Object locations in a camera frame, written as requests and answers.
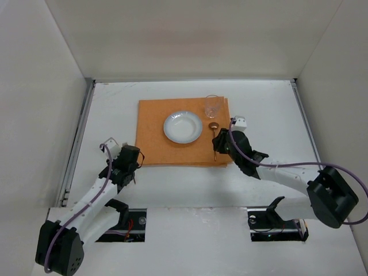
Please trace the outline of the aluminium table rail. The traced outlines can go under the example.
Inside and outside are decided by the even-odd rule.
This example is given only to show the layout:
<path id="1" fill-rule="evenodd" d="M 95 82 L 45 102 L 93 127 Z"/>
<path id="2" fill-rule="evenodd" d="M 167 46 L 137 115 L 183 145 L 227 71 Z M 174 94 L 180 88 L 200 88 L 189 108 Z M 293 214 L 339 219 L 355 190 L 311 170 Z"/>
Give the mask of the aluminium table rail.
<path id="1" fill-rule="evenodd" d="M 65 207 L 67 205 L 68 196 L 70 194 L 72 180 L 74 177 L 75 168 L 78 161 L 79 151 L 82 145 L 83 135 L 85 132 L 87 118 L 89 115 L 95 88 L 95 79 L 85 78 L 85 81 L 87 84 L 86 92 L 80 110 L 70 155 L 67 161 L 67 166 L 64 171 L 63 177 L 61 178 L 60 189 L 56 197 L 54 207 Z"/>
<path id="2" fill-rule="evenodd" d="M 307 131 L 307 134 L 308 134 L 308 137 L 309 137 L 310 144 L 313 148 L 313 153 L 314 153 L 315 159 L 318 162 L 320 162 L 321 161 L 320 155 L 319 155 L 319 152 L 317 150 L 316 143 L 315 143 L 312 131 L 311 131 L 311 127 L 309 125 L 308 118 L 307 118 L 307 115 L 306 115 L 306 112 L 305 112 L 305 109 L 304 109 L 304 106 L 303 106 L 303 103 L 302 103 L 302 100 L 301 100 L 301 97 L 300 97 L 300 94 L 299 94 L 299 91 L 298 91 L 297 79 L 292 79 L 290 81 L 290 84 L 292 86 L 293 93 L 294 93 L 294 96 L 295 96 L 296 101 L 297 101 L 297 105 L 298 105 L 300 113 L 302 115 L 302 120 L 304 122 L 306 131 Z"/>

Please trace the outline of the white paper plate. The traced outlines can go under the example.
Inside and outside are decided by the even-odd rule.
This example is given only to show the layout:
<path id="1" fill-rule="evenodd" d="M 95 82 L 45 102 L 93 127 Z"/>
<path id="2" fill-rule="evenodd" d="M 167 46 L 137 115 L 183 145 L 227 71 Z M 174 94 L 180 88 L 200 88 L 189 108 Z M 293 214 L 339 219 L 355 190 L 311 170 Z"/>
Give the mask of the white paper plate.
<path id="1" fill-rule="evenodd" d="M 189 144 L 196 141 L 202 133 L 201 119 L 190 111 L 178 111 L 169 115 L 164 124 L 165 136 L 177 144 Z"/>

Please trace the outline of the clear plastic cup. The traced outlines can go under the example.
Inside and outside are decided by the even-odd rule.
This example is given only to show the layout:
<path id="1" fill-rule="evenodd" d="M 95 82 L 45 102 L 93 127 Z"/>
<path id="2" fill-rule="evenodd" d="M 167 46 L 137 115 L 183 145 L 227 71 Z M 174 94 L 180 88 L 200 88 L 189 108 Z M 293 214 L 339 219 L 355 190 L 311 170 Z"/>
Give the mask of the clear plastic cup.
<path id="1" fill-rule="evenodd" d="M 205 98 L 205 114 L 209 118 L 215 118 L 221 109 L 223 99 L 211 94 Z"/>

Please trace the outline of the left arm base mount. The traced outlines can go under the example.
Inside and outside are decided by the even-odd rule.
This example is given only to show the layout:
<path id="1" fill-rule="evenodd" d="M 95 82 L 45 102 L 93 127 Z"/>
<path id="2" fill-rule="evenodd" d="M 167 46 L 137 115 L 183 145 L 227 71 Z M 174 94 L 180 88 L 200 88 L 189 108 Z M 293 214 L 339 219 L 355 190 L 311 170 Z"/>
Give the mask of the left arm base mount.
<path id="1" fill-rule="evenodd" d="M 147 209 L 131 209 L 127 204 L 110 200 L 105 206 L 119 213 L 118 223 L 106 231 L 97 243 L 138 243 L 145 242 Z"/>

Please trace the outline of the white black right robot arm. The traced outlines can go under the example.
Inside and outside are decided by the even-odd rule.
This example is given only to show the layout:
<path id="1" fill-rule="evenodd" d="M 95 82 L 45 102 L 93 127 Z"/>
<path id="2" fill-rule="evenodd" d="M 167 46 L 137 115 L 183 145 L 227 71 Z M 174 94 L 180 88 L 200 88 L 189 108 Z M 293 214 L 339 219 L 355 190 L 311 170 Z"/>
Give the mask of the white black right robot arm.
<path id="1" fill-rule="evenodd" d="M 339 228 L 359 199 L 335 165 L 311 169 L 311 162 L 279 164 L 268 154 L 252 149 L 246 135 L 226 128 L 213 135 L 213 150 L 228 155 L 239 170 L 252 178 L 279 183 L 299 191 L 302 198 L 277 197 L 267 206 L 249 211 L 248 223 L 261 229 L 276 228 L 296 219 L 319 220 Z"/>

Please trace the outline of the orange cloth napkin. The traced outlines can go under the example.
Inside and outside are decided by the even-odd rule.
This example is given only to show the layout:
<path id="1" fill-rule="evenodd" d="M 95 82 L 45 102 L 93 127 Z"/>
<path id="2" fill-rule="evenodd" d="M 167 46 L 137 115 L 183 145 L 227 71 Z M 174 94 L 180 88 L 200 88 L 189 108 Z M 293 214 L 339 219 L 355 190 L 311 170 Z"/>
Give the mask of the orange cloth napkin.
<path id="1" fill-rule="evenodd" d="M 232 162 L 228 155 L 213 153 L 213 131 L 208 127 L 214 121 L 219 128 L 227 128 L 230 122 L 228 99 L 222 100 L 218 115 L 211 119 L 205 115 L 205 98 L 178 98 L 140 100 L 137 119 L 136 147 L 145 156 L 145 165 L 194 165 L 201 167 L 225 167 Z M 190 111 L 202 122 L 198 139 L 188 144 L 171 141 L 164 134 L 164 122 L 174 112 Z"/>

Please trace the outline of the right aluminium table rail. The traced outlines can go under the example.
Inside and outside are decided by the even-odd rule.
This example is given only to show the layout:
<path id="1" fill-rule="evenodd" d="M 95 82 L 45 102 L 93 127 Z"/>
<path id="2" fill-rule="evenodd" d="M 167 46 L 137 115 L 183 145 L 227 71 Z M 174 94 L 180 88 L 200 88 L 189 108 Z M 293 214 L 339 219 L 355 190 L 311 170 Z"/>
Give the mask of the right aluminium table rail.
<path id="1" fill-rule="evenodd" d="M 313 148 L 313 153 L 314 153 L 315 159 L 318 162 L 320 162 L 321 161 L 320 155 L 319 155 L 319 152 L 317 150 L 316 143 L 315 143 L 312 131 L 311 131 L 311 127 L 309 125 L 308 118 L 307 118 L 307 115 L 306 115 L 306 112 L 305 112 L 305 109 L 304 109 L 304 106 L 303 106 L 303 103 L 302 103 L 302 100 L 301 100 L 301 97 L 300 97 L 300 94 L 299 94 L 299 91 L 298 91 L 297 79 L 292 79 L 290 81 L 290 84 L 292 86 L 293 93 L 294 93 L 294 96 L 295 96 L 296 101 L 297 101 L 297 105 L 298 105 L 300 113 L 302 115 L 302 120 L 304 122 L 306 131 L 307 131 L 307 134 L 308 134 L 308 137 L 309 137 L 310 144 Z"/>

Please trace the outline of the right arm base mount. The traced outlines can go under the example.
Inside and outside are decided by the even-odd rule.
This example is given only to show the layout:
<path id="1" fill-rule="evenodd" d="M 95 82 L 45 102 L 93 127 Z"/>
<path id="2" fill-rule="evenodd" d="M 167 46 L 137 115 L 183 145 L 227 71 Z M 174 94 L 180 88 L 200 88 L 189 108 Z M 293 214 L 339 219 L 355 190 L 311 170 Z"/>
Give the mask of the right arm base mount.
<path id="1" fill-rule="evenodd" d="M 248 226 L 252 242 L 305 242 L 309 237 L 305 220 L 283 220 L 276 207 L 284 197 L 276 198 L 268 206 L 247 208 Z"/>

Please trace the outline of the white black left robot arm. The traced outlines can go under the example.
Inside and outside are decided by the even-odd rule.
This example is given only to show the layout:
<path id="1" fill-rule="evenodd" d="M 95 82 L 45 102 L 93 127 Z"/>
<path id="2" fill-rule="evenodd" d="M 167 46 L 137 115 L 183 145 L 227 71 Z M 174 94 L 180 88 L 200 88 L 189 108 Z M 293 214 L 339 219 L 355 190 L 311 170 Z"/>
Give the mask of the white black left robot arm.
<path id="1" fill-rule="evenodd" d="M 115 150 L 107 144 L 100 149 L 107 166 L 99 173 L 90 190 L 64 216 L 47 219 L 41 226 L 35 262 L 45 273 L 74 275 L 80 268 L 85 249 L 106 233 L 127 239 L 135 222 L 129 206 L 116 199 L 135 179 L 144 160 L 141 150 L 124 144 Z"/>

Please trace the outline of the left aluminium table rail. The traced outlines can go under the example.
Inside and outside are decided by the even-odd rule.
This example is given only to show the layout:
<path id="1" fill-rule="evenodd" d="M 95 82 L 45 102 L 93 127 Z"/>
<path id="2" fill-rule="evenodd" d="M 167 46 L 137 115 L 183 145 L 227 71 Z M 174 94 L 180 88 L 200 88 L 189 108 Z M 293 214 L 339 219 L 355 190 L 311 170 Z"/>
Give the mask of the left aluminium table rail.
<path id="1" fill-rule="evenodd" d="M 70 155 L 67 161 L 67 166 L 64 171 L 63 177 L 61 178 L 60 189 L 56 197 L 54 207 L 65 207 L 67 205 L 68 196 L 70 194 L 72 180 L 74 177 L 75 168 L 78 161 L 79 151 L 82 145 L 83 135 L 85 132 L 87 118 L 89 115 L 95 88 L 95 79 L 85 78 L 85 81 L 87 84 L 86 92 L 80 110 Z"/>

